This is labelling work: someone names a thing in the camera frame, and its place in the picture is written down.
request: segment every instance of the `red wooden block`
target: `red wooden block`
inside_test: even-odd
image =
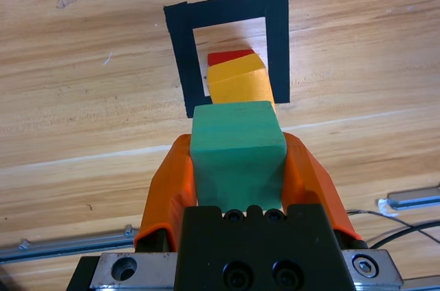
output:
[[[252,49],[236,50],[234,52],[213,52],[211,54],[208,54],[208,66],[231,61],[232,59],[240,58],[253,53],[254,50]]]

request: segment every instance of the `silver metal plate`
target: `silver metal plate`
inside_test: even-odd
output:
[[[440,186],[389,193],[386,202],[396,211],[440,205]]]
[[[357,291],[398,291],[404,284],[387,250],[343,250]]]
[[[107,291],[172,290],[176,264],[177,253],[175,252],[103,253],[96,266],[90,287]],[[121,273],[125,278],[132,272],[132,276],[121,281]]]

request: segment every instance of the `screw hole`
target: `screw hole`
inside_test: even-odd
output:
[[[225,219],[231,222],[239,222],[243,221],[245,219],[245,216],[243,215],[243,212],[239,210],[229,210],[225,214]]]
[[[266,219],[268,219],[269,221],[272,221],[272,222],[284,221],[284,219],[285,219],[284,213],[281,212],[280,210],[275,209],[275,208],[268,210],[265,213],[265,217],[266,217]]]
[[[223,280],[231,291],[246,291],[251,287],[254,275],[247,264],[234,261],[228,263],[223,269]]]
[[[297,291],[304,284],[301,268],[290,260],[278,261],[274,264],[275,283],[285,291]]]
[[[126,281],[134,275],[138,264],[136,260],[130,257],[125,257],[117,260],[111,268],[111,276],[116,281]]]

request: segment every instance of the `green wooden block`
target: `green wooden block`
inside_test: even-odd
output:
[[[280,208],[286,152],[270,102],[196,107],[190,155],[199,205]]]

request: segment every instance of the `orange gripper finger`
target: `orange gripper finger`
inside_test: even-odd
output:
[[[135,247],[145,236],[166,229],[171,250],[177,250],[184,210],[197,205],[190,141],[189,134],[178,137],[153,176]]]
[[[334,230],[362,240],[354,231],[338,192],[324,167],[299,138],[284,133],[287,144],[283,192],[284,211],[291,204],[322,204]]]

